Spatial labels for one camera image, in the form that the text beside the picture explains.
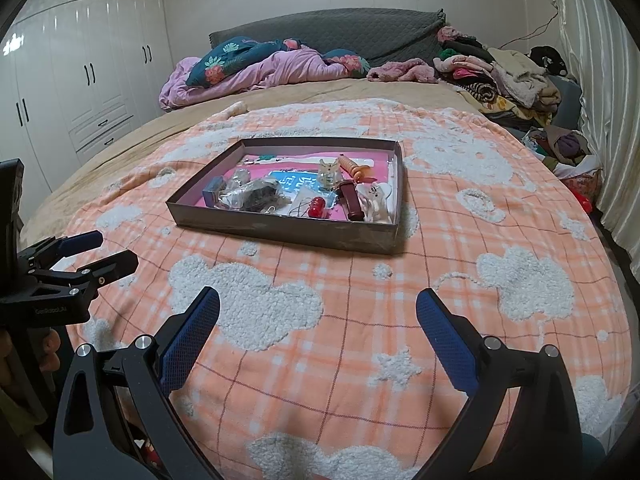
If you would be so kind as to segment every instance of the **pillow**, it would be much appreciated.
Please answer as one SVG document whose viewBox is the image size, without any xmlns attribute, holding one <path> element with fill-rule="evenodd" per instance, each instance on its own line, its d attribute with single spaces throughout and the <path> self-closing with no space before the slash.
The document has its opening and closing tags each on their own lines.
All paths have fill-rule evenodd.
<svg viewBox="0 0 640 480">
<path fill-rule="evenodd" d="M 259 43 L 246 36 L 236 36 L 220 43 L 191 69 L 186 84 L 210 88 L 225 77 L 236 74 L 254 63 L 260 63 L 279 50 L 297 50 L 299 40 L 274 40 Z"/>
<path fill-rule="evenodd" d="M 327 64 L 340 63 L 344 65 L 350 72 L 350 77 L 356 79 L 366 77 L 369 70 L 371 70 L 371 66 L 366 59 L 345 48 L 330 50 L 322 56 L 322 59 L 324 59 L 324 62 Z"/>
</svg>

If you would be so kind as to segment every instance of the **human hand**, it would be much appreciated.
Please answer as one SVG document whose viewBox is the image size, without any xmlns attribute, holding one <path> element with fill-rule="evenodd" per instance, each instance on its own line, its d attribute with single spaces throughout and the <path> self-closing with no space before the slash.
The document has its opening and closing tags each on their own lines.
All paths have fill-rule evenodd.
<svg viewBox="0 0 640 480">
<path fill-rule="evenodd" d="M 0 388 L 14 400 L 19 400 L 24 397 L 24 394 L 18 385 L 14 383 L 11 369 L 6 360 L 13 348 L 14 345 L 11 342 L 9 333 L 6 330 L 0 329 Z M 60 368 L 60 359 L 56 355 L 56 352 L 60 348 L 60 336 L 58 332 L 51 330 L 49 335 L 42 340 L 42 348 L 44 350 L 44 357 L 40 361 L 40 371 L 55 372 Z"/>
</svg>

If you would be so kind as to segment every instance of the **screw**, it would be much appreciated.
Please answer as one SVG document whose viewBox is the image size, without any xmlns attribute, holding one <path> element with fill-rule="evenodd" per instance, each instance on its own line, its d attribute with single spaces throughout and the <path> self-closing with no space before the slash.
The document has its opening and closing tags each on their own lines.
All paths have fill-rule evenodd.
<svg viewBox="0 0 640 480">
<path fill-rule="evenodd" d="M 489 336 L 484 339 L 484 346 L 489 350 L 498 350 L 502 346 L 502 342 L 494 336 Z"/>
<path fill-rule="evenodd" d="M 84 357 L 85 355 L 88 355 L 88 353 L 91 351 L 91 346 L 84 344 L 84 345 L 80 345 L 78 347 L 78 350 L 76 351 L 78 353 L 78 355 L 80 357 Z"/>
<path fill-rule="evenodd" d="M 148 335 L 142 335 L 138 339 L 136 339 L 136 347 L 144 350 L 145 348 L 149 348 L 151 346 L 151 338 Z"/>
<path fill-rule="evenodd" d="M 553 345 L 546 345 L 545 354 L 547 354 L 549 357 L 558 357 L 560 355 L 560 351 Z"/>
</svg>

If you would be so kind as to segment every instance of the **white wardrobe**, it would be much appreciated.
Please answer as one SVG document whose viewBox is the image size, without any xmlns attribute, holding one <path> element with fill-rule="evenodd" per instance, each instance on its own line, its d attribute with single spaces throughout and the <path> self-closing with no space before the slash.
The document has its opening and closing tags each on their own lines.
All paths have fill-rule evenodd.
<svg viewBox="0 0 640 480">
<path fill-rule="evenodd" d="M 20 215 L 159 117 L 173 65 L 162 0 L 28 0 L 0 45 L 0 157 L 25 165 Z"/>
</svg>

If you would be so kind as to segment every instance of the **white curtain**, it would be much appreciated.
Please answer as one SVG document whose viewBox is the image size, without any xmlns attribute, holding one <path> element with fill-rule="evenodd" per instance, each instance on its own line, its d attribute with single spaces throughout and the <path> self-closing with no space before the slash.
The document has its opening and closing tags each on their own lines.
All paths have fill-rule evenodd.
<svg viewBox="0 0 640 480">
<path fill-rule="evenodd" d="M 558 0 L 570 73 L 580 82 L 582 130 L 604 167 L 602 224 L 640 281 L 640 51 L 609 0 Z"/>
</svg>

